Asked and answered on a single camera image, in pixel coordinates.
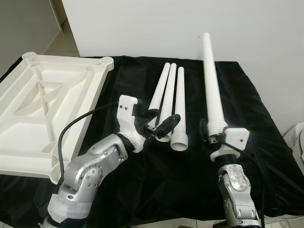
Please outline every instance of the white wall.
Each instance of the white wall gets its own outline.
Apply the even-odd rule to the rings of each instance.
[[[283,133],[304,119],[302,0],[63,0],[81,56],[237,61]]]
[[[49,0],[0,0],[0,77],[22,54],[42,54],[60,32]]]

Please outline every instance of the white cylinder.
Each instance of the white cylinder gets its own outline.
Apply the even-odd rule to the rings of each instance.
[[[22,59],[30,66],[34,67],[40,64],[39,58],[35,52],[27,52],[22,55]]]
[[[184,151],[188,148],[188,137],[186,135],[185,79],[183,67],[179,67],[177,72],[175,114],[179,114],[181,118],[179,124],[173,130],[171,148],[175,151]]]
[[[209,136],[222,133],[227,123],[224,120],[219,84],[212,53],[210,34],[203,35],[204,77],[208,112]]]
[[[161,106],[161,102],[162,102],[162,95],[163,95],[163,91],[165,90],[165,86],[166,86],[166,82],[167,82],[167,78],[168,78],[168,74],[169,74],[169,69],[170,69],[170,63],[165,63],[165,66],[163,67],[162,73],[161,73],[161,77],[158,80],[156,89],[154,91],[149,109],[159,109]],[[156,118],[155,117],[153,120],[150,121],[149,125],[155,127],[155,123],[156,123]]]
[[[162,102],[161,115],[159,125],[172,115],[173,106],[173,96],[174,96],[174,84],[175,84],[175,74],[176,74],[176,64],[172,63],[169,71],[168,82],[166,86],[165,96]],[[168,142],[171,138],[171,132],[165,137],[159,139],[155,137],[160,142]]]

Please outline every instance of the black cable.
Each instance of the black cable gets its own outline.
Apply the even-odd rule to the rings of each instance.
[[[221,141],[222,144],[226,145],[227,147],[230,147],[231,149],[239,152],[240,154],[244,155],[245,157],[249,158],[258,168],[258,170],[260,171],[260,175],[261,175],[261,187],[262,187],[262,199],[261,199],[261,223],[262,223],[262,228],[265,228],[265,220],[264,220],[264,195],[265,195],[265,189],[264,189],[264,174],[263,171],[261,169],[261,167],[259,166],[259,164],[252,158],[250,157],[248,154],[244,153],[243,151],[241,151],[240,149],[234,147],[233,145],[230,145],[226,142]]]
[[[63,140],[63,136],[64,134],[66,133],[66,131],[71,127],[73,126],[75,123],[77,123],[79,120],[82,120],[83,118],[87,117],[88,115],[91,115],[93,113],[96,113],[96,112],[99,112],[107,107],[110,107],[112,105],[115,105],[115,104],[118,104],[118,102],[113,102],[113,103],[110,103],[110,104],[107,104],[107,105],[104,105],[104,106],[101,106],[101,107],[98,107],[90,112],[87,112],[86,114],[83,114],[82,116],[78,117],[77,119],[73,120],[72,122],[70,122],[63,130],[62,132],[60,133],[60,136],[59,136],[59,139],[58,139],[58,157],[59,157],[59,166],[60,166],[60,173],[61,173],[61,178],[59,180],[59,185],[62,184],[63,182],[63,174],[65,172],[65,168],[64,168],[64,165],[63,165],[63,157],[62,157],[62,140]]]
[[[57,183],[57,185],[56,185],[56,188],[55,188],[55,190],[54,190],[54,194],[58,194],[58,191],[59,191],[59,189],[60,189],[60,183],[62,182],[61,181],[61,179],[62,179],[62,177],[60,177],[60,179],[59,179],[59,181],[58,181],[58,183]]]

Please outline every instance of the white tape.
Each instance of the white tape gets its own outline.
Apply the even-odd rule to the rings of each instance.
[[[74,202],[53,194],[47,210],[54,221],[61,223],[67,218],[86,218],[90,213],[91,205],[92,203]]]

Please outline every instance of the white object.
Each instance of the white object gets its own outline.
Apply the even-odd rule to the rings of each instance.
[[[84,219],[91,210],[92,202],[75,202],[57,194],[52,194],[51,200],[47,206],[47,210],[52,219],[58,223],[63,222],[65,219]]]
[[[207,100],[208,112],[208,132],[209,138],[215,142],[216,135],[223,133],[227,123],[224,120],[222,101],[220,99],[219,84],[215,64],[212,53],[212,46],[210,34],[204,33],[203,35],[203,53],[204,53],[204,77],[205,77],[205,90]],[[249,131],[246,128],[227,128],[225,130],[225,142],[240,149],[244,150],[249,138]],[[218,151],[210,155],[210,159],[215,162],[215,159],[224,154],[234,154],[238,158],[239,152],[231,149],[226,145],[222,145]]]
[[[181,118],[178,125],[174,128],[171,137],[171,148],[176,151],[184,151],[188,148],[188,137],[186,135],[184,75],[184,68],[179,67],[177,72],[175,114],[179,114]]]
[[[293,150],[293,157],[304,175],[304,122],[296,124],[286,133],[284,140]]]
[[[113,59],[24,54],[0,83],[0,174],[60,178],[57,140],[75,118],[93,110]],[[63,139],[65,164],[78,155],[90,117]]]
[[[162,95],[163,91],[165,90],[166,87],[166,82],[168,78],[168,73],[170,69],[170,63],[165,63],[165,66],[163,67],[163,70],[161,72],[161,77],[157,83],[156,89],[154,91],[149,109],[159,109],[161,106],[162,102]],[[155,117],[153,120],[149,122],[150,126],[155,127],[157,117]]]
[[[226,143],[243,151],[246,147],[250,132],[246,128],[227,128],[225,130]],[[221,145],[218,151],[210,155],[210,159],[215,162],[215,159],[224,154],[234,154],[237,158],[240,157],[239,152],[231,149],[226,145]]]
[[[212,46],[210,40],[210,34],[204,33],[203,35],[203,53],[204,53],[204,78],[205,78],[205,90],[206,101],[208,111],[208,132],[209,136],[223,133],[224,127],[227,123],[224,120],[222,102],[219,93],[219,84],[217,78],[217,72],[215,70],[215,64],[212,53]]]
[[[138,134],[134,121],[135,116],[132,115],[133,107],[137,104],[137,98],[121,95],[119,97],[117,120],[120,125],[120,132],[124,137],[128,138],[134,146],[135,153],[140,152],[143,149],[144,141],[146,140],[143,136]]]
[[[176,75],[176,64],[172,63],[170,66],[168,82],[166,86],[165,96],[163,98],[162,107],[161,107],[161,115],[160,115],[160,122],[167,119],[169,116],[172,115],[172,106],[173,106],[173,97],[174,97],[174,86],[175,86],[175,75]],[[165,137],[159,139],[155,137],[160,142],[168,142],[171,138],[171,132],[168,133]]]

